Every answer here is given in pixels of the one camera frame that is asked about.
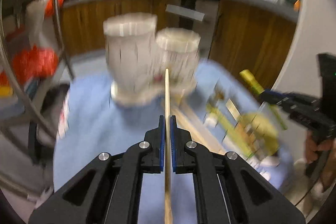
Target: wooden stick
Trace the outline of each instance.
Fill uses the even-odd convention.
[[[190,132],[193,141],[204,145],[211,152],[221,155],[224,155],[226,153],[224,147],[218,142],[218,140],[210,133],[207,128],[204,128],[204,125],[201,124],[203,129],[200,133],[200,131],[198,131],[194,126],[196,122],[193,120],[194,124],[192,124],[191,121],[177,107],[173,106],[171,108],[171,111],[172,114],[176,116],[176,121],[178,122],[179,126]]]
[[[191,109],[191,107],[186,103],[185,100],[182,100],[180,103],[180,108],[186,115],[186,117],[190,120],[190,122],[194,125],[195,128],[199,130],[199,132],[202,134],[204,139],[206,140],[205,145],[211,152],[215,152],[218,154],[225,154],[226,150],[222,146],[222,144],[216,139],[214,135],[204,126],[204,124],[201,122],[199,117],[196,115],[196,113]]]
[[[165,75],[165,118],[166,118],[166,143],[165,143],[165,224],[173,223],[171,210],[171,140],[170,140],[170,92],[169,92],[169,70]]]

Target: metal rail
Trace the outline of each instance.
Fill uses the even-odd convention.
[[[54,23],[55,33],[56,33],[56,39],[58,41],[58,44],[59,44],[60,48],[64,49],[63,35],[62,35],[60,18],[59,18],[59,4],[58,4],[58,0],[53,0],[53,4],[54,4],[53,23]],[[73,72],[73,70],[71,68],[71,65],[70,65],[70,58],[65,53],[65,51],[63,51],[63,54],[64,54],[65,63],[67,65],[67,67],[68,67],[70,78],[71,78],[71,80],[73,80],[75,78],[75,74],[74,74],[74,72]]]
[[[40,198],[40,193],[14,182],[2,172],[0,172],[0,187],[32,202],[36,202]]]
[[[35,120],[42,129],[52,138],[55,136],[56,128],[53,128],[49,122],[41,115],[30,100],[29,96],[24,92],[24,88],[17,82],[16,76],[13,72],[11,62],[8,58],[7,47],[5,43],[5,35],[2,22],[2,0],[0,0],[0,57],[2,61],[3,69],[11,84],[16,96],[25,106],[25,111],[28,111],[32,119]]]
[[[54,4],[54,29],[56,38],[60,47],[60,56],[59,61],[61,62],[64,58],[64,61],[66,63],[66,66],[68,67],[68,71],[70,74],[71,79],[74,78],[74,73],[70,65],[70,59],[65,53],[64,50],[64,43],[63,43],[63,36],[62,36],[62,30],[60,26],[60,14],[59,14],[59,5],[58,0],[53,0]],[[56,128],[54,128],[48,120],[46,120],[40,113],[40,111],[35,107],[32,100],[29,98],[29,96],[24,92],[24,88],[22,85],[20,85],[16,79],[16,76],[13,72],[13,68],[11,66],[11,62],[8,57],[8,51],[5,43],[5,36],[4,36],[4,30],[3,30],[3,18],[2,18],[2,0],[0,0],[0,61],[3,66],[3,69],[6,73],[6,76],[8,78],[9,83],[11,84],[11,87],[13,88],[13,91],[15,92],[18,99],[24,104],[25,111],[29,114],[32,120],[34,120],[42,130],[46,132],[50,137],[54,138],[55,133],[57,131]],[[20,142],[11,134],[11,131],[7,130],[6,127],[1,128],[2,133],[7,137],[22,153],[27,154],[26,148],[23,147]],[[0,172],[0,186],[11,191],[12,193],[26,198],[30,201],[37,201],[40,193],[37,193],[36,191],[33,191],[23,185],[20,185],[14,181],[12,181],[7,175]]]

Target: metal screw cap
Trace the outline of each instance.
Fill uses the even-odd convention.
[[[188,148],[195,148],[197,146],[197,143],[194,142],[194,141],[189,141],[189,142],[186,143],[186,146]]]
[[[107,160],[109,157],[110,157],[109,153],[106,152],[100,153],[98,156],[100,160]]]
[[[236,152],[228,152],[226,155],[231,160],[235,160],[238,158],[238,154]]]
[[[139,143],[139,147],[143,148],[143,149],[148,148],[149,147],[149,142],[143,141],[143,142]]]

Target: blue gripper pad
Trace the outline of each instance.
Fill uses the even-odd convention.
[[[171,164],[173,172],[176,171],[176,148],[175,148],[175,136],[174,136],[174,120],[170,117],[170,143],[171,143]]]
[[[165,163],[165,132],[166,132],[166,122],[165,117],[160,115],[160,126],[161,126],[161,145],[160,145],[160,170],[163,172],[163,166]]]

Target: wooden dowel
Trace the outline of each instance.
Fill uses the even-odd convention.
[[[170,140],[170,92],[169,70],[165,74],[165,119],[166,119],[166,143],[165,143],[165,224],[173,224],[171,210],[171,140]]]

